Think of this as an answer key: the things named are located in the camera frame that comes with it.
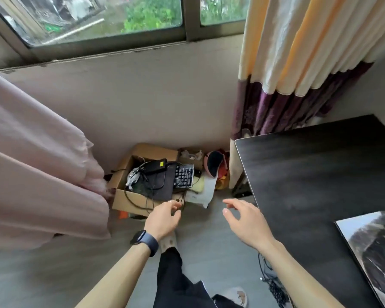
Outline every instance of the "desk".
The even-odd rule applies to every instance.
[[[385,210],[385,127],[373,115],[236,140],[277,240],[346,308],[381,307],[334,222]]]

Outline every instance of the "hand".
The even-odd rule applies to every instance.
[[[268,223],[261,211],[251,203],[238,199],[223,200],[227,209],[223,209],[225,219],[231,230],[242,242],[264,254],[276,242]],[[236,219],[228,209],[235,208],[240,212],[240,219]]]
[[[145,221],[144,230],[160,241],[173,231],[180,221],[181,211],[171,216],[171,210],[177,210],[182,206],[180,202],[171,200],[156,206]]]

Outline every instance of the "floor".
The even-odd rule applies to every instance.
[[[241,243],[221,213],[225,197],[229,191],[217,191],[208,209],[186,206],[176,230],[184,273],[193,282],[203,280],[210,295],[240,285],[250,307],[277,308],[260,281],[257,252]],[[120,220],[110,240],[62,236],[36,250],[0,252],[0,308],[73,308],[142,227],[139,221]],[[147,262],[127,307],[152,307],[159,260],[158,253]]]

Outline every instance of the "smartwatch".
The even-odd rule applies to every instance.
[[[145,243],[148,245],[151,250],[150,257],[153,257],[158,251],[157,240],[145,230],[138,231],[130,241],[131,245],[136,245],[140,243]]]

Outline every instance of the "white wall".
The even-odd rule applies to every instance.
[[[374,113],[385,125],[385,57],[335,104],[324,122]]]
[[[105,170],[136,143],[229,147],[242,36],[2,74],[80,128]]]

